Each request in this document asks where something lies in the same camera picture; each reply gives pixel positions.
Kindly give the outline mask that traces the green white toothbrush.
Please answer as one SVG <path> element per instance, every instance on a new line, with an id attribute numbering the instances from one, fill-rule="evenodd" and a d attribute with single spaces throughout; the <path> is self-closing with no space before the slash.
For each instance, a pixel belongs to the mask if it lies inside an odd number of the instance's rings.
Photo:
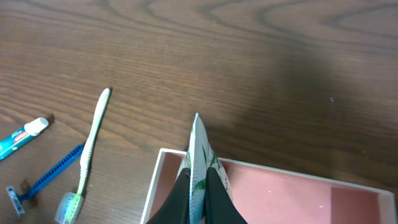
<path id="1" fill-rule="evenodd" d="M 91 156 L 96 141 L 97 133 L 105 113 L 111 90 L 105 88 L 96 104 L 90 133 L 80 156 L 80 179 L 77 191 L 65 193 L 55 215 L 55 221 L 60 224 L 74 224 L 83 205 L 83 191 L 89 174 Z"/>

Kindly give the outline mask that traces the cream box with pink interior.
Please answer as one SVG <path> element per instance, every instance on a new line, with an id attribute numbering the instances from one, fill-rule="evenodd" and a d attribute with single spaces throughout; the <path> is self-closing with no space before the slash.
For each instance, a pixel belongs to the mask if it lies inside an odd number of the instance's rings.
<path id="1" fill-rule="evenodd" d="M 161 149 L 142 223 L 162 206 L 179 175 L 186 152 Z M 247 223 L 396 223 L 394 194 L 229 159 L 219 159 L 234 206 Z"/>

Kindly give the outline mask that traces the blue disposable razor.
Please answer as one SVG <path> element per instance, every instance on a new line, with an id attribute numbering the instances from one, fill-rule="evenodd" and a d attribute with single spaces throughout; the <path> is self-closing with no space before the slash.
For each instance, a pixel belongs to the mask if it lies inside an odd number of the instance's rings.
<path id="1" fill-rule="evenodd" d="M 53 179 L 60 175 L 66 168 L 69 167 L 75 160 L 77 160 L 82 152 L 84 145 L 79 144 L 71 150 L 63 159 L 56 163 L 50 170 L 48 170 L 42 177 L 40 177 L 33 186 L 24 194 L 18 194 L 14 187 L 9 185 L 6 187 L 6 192 L 12 202 L 16 211 L 17 217 L 25 215 L 22 203 L 35 197 L 35 195 L 46 187 Z"/>

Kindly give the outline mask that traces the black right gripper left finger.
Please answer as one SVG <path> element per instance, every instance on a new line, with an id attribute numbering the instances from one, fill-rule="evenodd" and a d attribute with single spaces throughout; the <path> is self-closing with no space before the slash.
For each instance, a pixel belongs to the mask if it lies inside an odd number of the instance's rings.
<path id="1" fill-rule="evenodd" d="M 147 224 L 187 224 L 189 223 L 190 169 L 179 173 L 173 188 L 162 206 L 149 219 Z"/>

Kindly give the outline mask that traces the white Pantene tube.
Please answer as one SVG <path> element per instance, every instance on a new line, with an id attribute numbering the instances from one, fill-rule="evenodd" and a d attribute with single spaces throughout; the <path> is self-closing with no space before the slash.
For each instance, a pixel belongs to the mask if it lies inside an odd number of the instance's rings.
<path id="1" fill-rule="evenodd" d="M 190 169 L 188 222 L 192 224 L 202 222 L 206 171 L 209 167 L 216 169 L 228 196 L 231 197 L 232 190 L 226 171 L 210 146 L 205 126 L 199 114 L 196 114 L 190 133 L 189 147 L 178 169 L 179 172 L 184 168 Z"/>

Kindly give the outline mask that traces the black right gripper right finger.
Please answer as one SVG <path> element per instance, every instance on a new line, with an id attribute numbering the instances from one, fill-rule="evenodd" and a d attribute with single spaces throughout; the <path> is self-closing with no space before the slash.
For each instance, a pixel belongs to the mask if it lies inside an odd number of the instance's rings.
<path id="1" fill-rule="evenodd" d="M 234 206 L 214 167 L 209 167 L 206 172 L 205 223 L 247 224 Z"/>

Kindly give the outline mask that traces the teal Colgate toothpaste tube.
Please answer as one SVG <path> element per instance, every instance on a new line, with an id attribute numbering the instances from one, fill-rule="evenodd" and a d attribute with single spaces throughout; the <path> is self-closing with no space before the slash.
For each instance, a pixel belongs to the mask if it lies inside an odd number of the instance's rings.
<path id="1" fill-rule="evenodd" d="M 39 117 L 1 140 L 1 161 L 36 138 L 48 125 L 46 118 Z"/>

